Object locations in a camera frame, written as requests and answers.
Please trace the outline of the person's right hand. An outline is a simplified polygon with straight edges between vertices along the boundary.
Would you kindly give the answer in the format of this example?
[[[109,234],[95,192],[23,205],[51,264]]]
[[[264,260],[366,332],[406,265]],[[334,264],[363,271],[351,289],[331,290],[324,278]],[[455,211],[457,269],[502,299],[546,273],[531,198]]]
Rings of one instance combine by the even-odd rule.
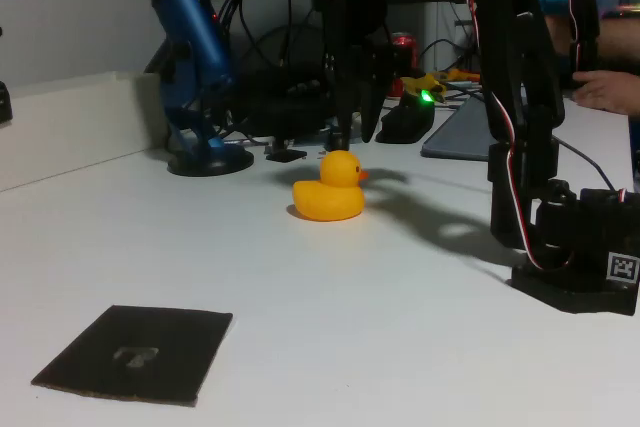
[[[569,19],[564,16],[550,15],[545,22],[557,54],[568,56],[573,42]]]

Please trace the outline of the person's left hand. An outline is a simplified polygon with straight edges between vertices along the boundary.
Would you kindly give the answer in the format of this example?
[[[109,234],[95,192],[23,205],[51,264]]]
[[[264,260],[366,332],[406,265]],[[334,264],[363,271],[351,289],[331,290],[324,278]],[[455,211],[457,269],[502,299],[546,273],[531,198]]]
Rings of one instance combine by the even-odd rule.
[[[639,116],[639,77],[625,72],[575,72],[573,80],[581,86],[572,99],[578,105],[629,117]]]

